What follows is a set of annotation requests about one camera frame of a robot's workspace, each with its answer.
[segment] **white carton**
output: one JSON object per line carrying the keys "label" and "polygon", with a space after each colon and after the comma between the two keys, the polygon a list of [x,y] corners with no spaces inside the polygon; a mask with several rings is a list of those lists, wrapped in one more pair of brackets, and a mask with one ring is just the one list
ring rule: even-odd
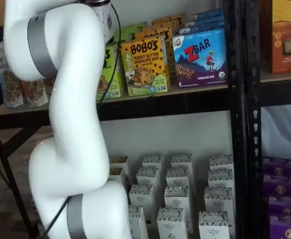
{"label": "white carton", "polygon": [[121,183],[126,189],[126,182],[122,168],[110,168],[108,179]]}
{"label": "white carton", "polygon": [[208,212],[227,212],[229,223],[229,234],[235,237],[235,214],[232,188],[214,187],[205,188],[205,208]]}
{"label": "white carton", "polygon": [[232,169],[219,168],[208,171],[208,186],[212,187],[227,187],[232,188],[234,201],[234,214],[236,215],[235,201],[235,180]]}
{"label": "white carton", "polygon": [[226,212],[199,212],[198,227],[201,239],[229,239]]}
{"label": "white carton", "polygon": [[110,157],[110,167],[111,168],[122,168],[125,184],[128,190],[131,188],[132,177],[130,173],[129,157]]}
{"label": "white carton", "polygon": [[153,185],[158,207],[164,205],[160,170],[157,167],[141,167],[136,175],[139,185]]}
{"label": "white carton", "polygon": [[211,170],[218,168],[227,168],[233,170],[233,174],[235,176],[234,171],[234,160],[231,154],[226,154],[218,157],[210,157],[209,158],[209,168]]}
{"label": "white carton", "polygon": [[143,167],[157,167],[160,170],[162,189],[166,187],[166,164],[163,155],[145,155],[142,162]]}
{"label": "white carton", "polygon": [[132,185],[130,190],[131,204],[144,209],[146,226],[148,229],[157,229],[157,206],[152,185]]}
{"label": "white carton", "polygon": [[192,199],[188,186],[167,187],[164,193],[167,208],[183,208],[188,233],[193,233]]}
{"label": "white carton", "polygon": [[194,178],[192,154],[174,154],[172,155],[172,167],[174,166],[185,166],[189,169],[189,178],[191,183],[191,190],[196,194],[196,180]]}
{"label": "white carton", "polygon": [[149,239],[143,207],[129,205],[128,212],[132,239]]}
{"label": "white carton", "polygon": [[184,166],[172,167],[167,170],[166,182],[168,187],[191,186],[189,181],[189,169]]}
{"label": "white carton", "polygon": [[188,239],[184,209],[160,208],[157,216],[160,239]]}

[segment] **purple box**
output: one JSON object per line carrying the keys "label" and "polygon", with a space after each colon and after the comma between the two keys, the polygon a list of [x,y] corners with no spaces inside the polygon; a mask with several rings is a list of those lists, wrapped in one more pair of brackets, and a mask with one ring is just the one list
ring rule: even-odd
{"label": "purple box", "polygon": [[291,197],[270,196],[268,201],[268,211],[270,213],[291,216]]}
{"label": "purple box", "polygon": [[291,178],[265,174],[263,177],[263,194],[265,197],[277,194],[291,196]]}
{"label": "purple box", "polygon": [[270,216],[270,239],[291,239],[290,216]]}
{"label": "purple box", "polygon": [[275,174],[291,177],[291,159],[264,157],[264,174]]}

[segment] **floor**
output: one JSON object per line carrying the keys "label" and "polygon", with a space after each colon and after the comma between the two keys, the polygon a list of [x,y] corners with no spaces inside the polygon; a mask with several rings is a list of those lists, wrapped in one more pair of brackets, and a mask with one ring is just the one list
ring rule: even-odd
{"label": "floor", "polygon": [[[13,135],[14,132],[0,133],[2,140],[5,141]],[[13,174],[16,178],[20,193],[22,195],[25,207],[29,214],[30,220],[35,223],[38,216],[34,210],[31,200],[29,182],[28,182],[28,160],[30,153],[36,142],[48,135],[39,133],[24,144],[18,151],[16,151],[10,158],[9,162]],[[14,200],[11,190],[6,186],[5,182],[0,177],[0,239],[27,239],[21,215]]]}

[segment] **shelf board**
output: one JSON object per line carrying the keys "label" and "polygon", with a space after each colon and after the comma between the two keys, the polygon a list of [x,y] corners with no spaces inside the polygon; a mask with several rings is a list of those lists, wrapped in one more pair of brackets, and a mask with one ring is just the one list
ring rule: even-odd
{"label": "shelf board", "polygon": [[[122,120],[230,110],[233,105],[228,85],[179,89],[155,95],[123,95],[104,100],[98,107],[100,120]],[[0,106],[0,128],[49,125],[48,104],[31,108]]]}
{"label": "shelf board", "polygon": [[277,106],[291,104],[291,73],[271,74],[268,68],[260,71],[260,104]]}

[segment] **black cable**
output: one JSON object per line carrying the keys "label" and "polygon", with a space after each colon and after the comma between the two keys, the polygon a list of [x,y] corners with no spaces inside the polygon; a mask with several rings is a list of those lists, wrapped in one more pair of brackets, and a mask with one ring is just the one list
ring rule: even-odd
{"label": "black cable", "polygon": [[[117,14],[117,12],[116,12],[116,10],[115,10],[113,4],[111,4],[111,7],[112,7],[113,10],[114,10],[114,13],[115,13],[115,15],[116,15],[116,18],[117,18],[117,21],[118,21],[118,25],[119,25],[119,41],[117,42],[117,51],[116,51],[117,53],[116,53],[116,57],[115,57],[115,67],[114,67],[114,70],[113,70],[113,73],[112,73],[112,76],[111,76],[110,82],[109,82],[109,84],[108,84],[108,86],[107,86],[107,88],[106,88],[104,94],[102,95],[102,98],[100,99],[99,105],[102,103],[102,101],[103,101],[103,99],[104,99],[104,97],[105,97],[107,91],[109,90],[112,81],[113,81],[113,77],[114,77],[114,74],[115,74],[115,71],[116,71],[116,65],[117,65],[117,61],[118,61],[118,56],[119,56],[119,45],[120,45],[120,41],[121,41],[121,24],[120,24],[119,16],[118,16],[118,14]],[[71,197],[68,197],[68,198],[65,200],[65,202],[63,203],[63,205],[61,206],[61,208],[60,208],[59,211],[57,212],[56,216],[55,216],[54,219],[51,221],[49,227],[45,230],[45,232],[43,233],[43,235],[39,236],[38,239],[44,239],[44,238],[48,235],[50,229],[54,226],[56,220],[59,218],[59,216],[60,216],[60,214],[62,213],[62,211],[64,210],[64,208],[65,208],[66,205],[69,203],[70,199],[71,199]]]}
{"label": "black cable", "polygon": [[115,13],[115,15],[116,15],[116,19],[117,19],[117,23],[118,23],[118,25],[119,25],[119,40],[118,40],[118,42],[117,42],[117,51],[116,51],[115,66],[114,66],[114,69],[113,69],[113,73],[112,73],[112,76],[111,76],[110,82],[109,82],[108,86],[106,87],[106,89],[105,89],[105,91],[104,91],[104,93],[103,93],[103,95],[102,95],[102,97],[101,97],[101,99],[100,99],[100,101],[99,101],[99,105],[102,103],[102,101],[103,101],[103,99],[104,99],[104,97],[105,97],[107,91],[109,90],[112,81],[113,81],[113,77],[114,77],[114,74],[115,74],[115,71],[116,71],[117,60],[118,60],[118,58],[119,58],[119,52],[120,52],[120,51],[119,51],[119,46],[120,46],[120,42],[121,42],[121,24],[120,24],[119,16],[118,16],[118,14],[117,14],[117,12],[116,12],[116,10],[115,10],[113,4],[111,4],[111,7],[112,7],[113,10],[114,10],[114,13]]}

